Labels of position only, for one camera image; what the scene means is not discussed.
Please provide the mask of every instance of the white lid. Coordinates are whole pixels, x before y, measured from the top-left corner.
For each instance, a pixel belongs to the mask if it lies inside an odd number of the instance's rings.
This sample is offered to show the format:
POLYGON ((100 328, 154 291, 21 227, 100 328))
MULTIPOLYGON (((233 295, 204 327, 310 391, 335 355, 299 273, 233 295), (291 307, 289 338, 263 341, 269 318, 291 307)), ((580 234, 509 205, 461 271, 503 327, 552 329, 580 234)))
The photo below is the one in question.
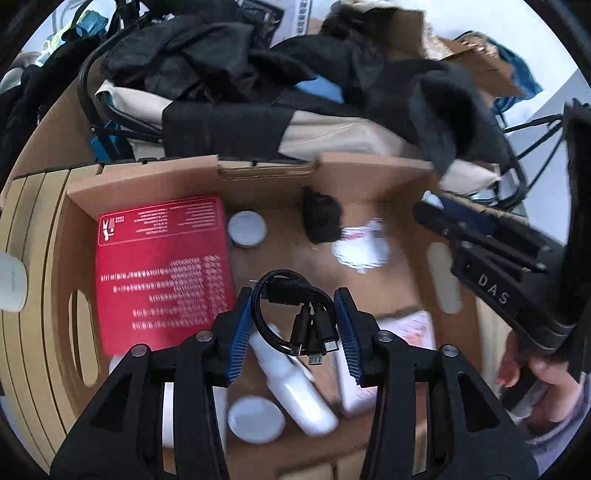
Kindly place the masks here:
POLYGON ((267 224, 258 213, 245 210, 232 215, 228 222, 228 235, 237 245, 254 247, 267 236, 267 224))
POLYGON ((285 417, 277 405, 262 397, 242 397, 228 411, 228 425, 241 440, 269 443, 285 427, 285 417))

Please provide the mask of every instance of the blue fabric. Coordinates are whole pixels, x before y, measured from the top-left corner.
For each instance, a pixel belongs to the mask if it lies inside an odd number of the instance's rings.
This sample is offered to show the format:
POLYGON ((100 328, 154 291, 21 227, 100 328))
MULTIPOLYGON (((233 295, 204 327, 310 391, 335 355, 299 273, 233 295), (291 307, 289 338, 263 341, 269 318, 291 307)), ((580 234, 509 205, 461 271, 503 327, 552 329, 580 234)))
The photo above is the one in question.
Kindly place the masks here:
MULTIPOLYGON (((105 128, 114 128, 116 130, 121 130, 121 126, 119 124, 116 124, 113 120, 109 120, 105 125, 105 128)), ((127 140, 125 138, 117 137, 115 135, 109 135, 109 140, 111 141, 111 143, 117 151, 124 151, 124 145, 125 143, 127 143, 127 140)), ((103 147, 103 144, 100 143, 98 137, 93 137, 90 140, 90 147, 92 148, 92 151, 95 153, 95 162, 104 163, 113 161, 113 159, 109 156, 109 154, 103 147)))
POLYGON ((81 28, 87 35, 104 35, 106 33, 107 23, 109 23, 109 19, 103 17, 100 13, 95 12, 94 10, 88 10, 86 15, 78 20, 76 24, 76 29, 78 33, 81 32, 79 29, 81 28))
POLYGON ((314 80, 305 80, 296 84, 295 88, 303 92, 311 93, 318 97, 332 100, 333 102, 343 103, 343 92, 338 85, 319 76, 314 80))
POLYGON ((527 63, 524 59, 500 43, 497 43, 492 38, 488 37, 488 41, 497 47, 499 50, 499 57, 513 66, 514 71, 511 78, 513 78, 515 84, 525 93, 524 97, 497 98, 494 105, 492 106, 492 112, 495 115, 500 115, 506 112, 513 105, 519 103, 522 100, 531 100, 538 93, 544 91, 540 84, 535 81, 535 78, 531 74, 530 68, 527 66, 527 63))

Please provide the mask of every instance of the human hand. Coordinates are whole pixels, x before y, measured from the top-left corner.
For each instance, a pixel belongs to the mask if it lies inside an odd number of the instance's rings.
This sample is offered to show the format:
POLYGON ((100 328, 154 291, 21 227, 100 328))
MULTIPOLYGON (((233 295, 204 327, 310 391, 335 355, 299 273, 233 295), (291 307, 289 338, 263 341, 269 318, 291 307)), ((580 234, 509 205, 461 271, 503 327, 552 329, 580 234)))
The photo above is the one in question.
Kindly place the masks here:
MULTIPOLYGON (((519 340, 513 331, 507 337, 505 355, 496 379, 498 385, 510 388, 519 381, 521 366, 517 360, 518 354, 519 340)), ((532 433, 543 434, 569 416, 579 399, 582 386, 570 376, 568 362, 531 355, 527 363, 532 373, 548 384, 548 391, 525 420, 532 433)))

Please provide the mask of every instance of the white container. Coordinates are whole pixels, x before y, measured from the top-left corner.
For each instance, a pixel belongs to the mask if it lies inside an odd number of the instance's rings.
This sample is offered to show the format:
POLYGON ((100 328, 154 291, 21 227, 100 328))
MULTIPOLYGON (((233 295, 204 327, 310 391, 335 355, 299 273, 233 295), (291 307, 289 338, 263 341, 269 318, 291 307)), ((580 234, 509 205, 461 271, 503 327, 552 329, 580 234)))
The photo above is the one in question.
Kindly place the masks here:
POLYGON ((239 247, 252 248, 267 236, 267 224, 258 213, 244 210, 230 218, 228 236, 239 247))
POLYGON ((20 312, 27 300, 27 270, 12 255, 0 252, 0 310, 20 312))
MULTIPOLYGON (((273 325, 270 328, 278 333, 273 325)), ((251 336, 250 344, 267 376, 267 387, 304 433, 317 437, 332 432, 339 419, 303 370, 269 345, 258 332, 251 336)))
POLYGON ((285 427, 285 417, 272 401, 249 395, 230 407, 228 425, 239 439, 261 445, 272 442, 281 435, 285 427))

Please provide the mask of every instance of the red booklet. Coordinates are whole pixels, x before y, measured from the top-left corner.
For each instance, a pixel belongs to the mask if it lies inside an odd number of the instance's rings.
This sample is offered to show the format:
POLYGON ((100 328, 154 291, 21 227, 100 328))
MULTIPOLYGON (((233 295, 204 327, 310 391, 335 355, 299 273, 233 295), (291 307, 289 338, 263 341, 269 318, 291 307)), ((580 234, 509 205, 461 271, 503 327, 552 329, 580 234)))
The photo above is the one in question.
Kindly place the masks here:
POLYGON ((175 200, 105 213, 96 241, 103 350, 177 346, 235 301, 221 200, 175 200))

